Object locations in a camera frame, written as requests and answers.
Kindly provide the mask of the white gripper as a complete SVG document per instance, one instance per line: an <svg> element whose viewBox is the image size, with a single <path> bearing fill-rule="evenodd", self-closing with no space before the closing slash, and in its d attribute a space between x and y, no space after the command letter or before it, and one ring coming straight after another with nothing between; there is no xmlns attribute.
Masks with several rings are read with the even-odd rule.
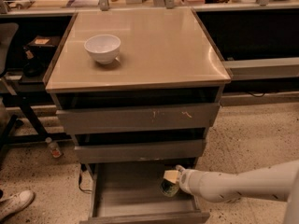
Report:
<svg viewBox="0 0 299 224"><path fill-rule="evenodd" d="M176 165L176 170L166 170L164 179L172 184L179 183L179 187L186 193L194 194L198 188L199 171L185 169L181 165Z"/></svg>

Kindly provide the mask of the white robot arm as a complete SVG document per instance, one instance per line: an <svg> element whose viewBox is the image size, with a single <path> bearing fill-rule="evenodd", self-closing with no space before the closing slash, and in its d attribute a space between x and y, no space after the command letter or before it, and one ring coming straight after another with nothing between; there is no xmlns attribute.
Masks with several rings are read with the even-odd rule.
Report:
<svg viewBox="0 0 299 224"><path fill-rule="evenodd" d="M240 197L286 202L283 224L299 224L299 161L240 174L198 171L177 165L164 172L161 191L173 197L180 189L211 203Z"/></svg>

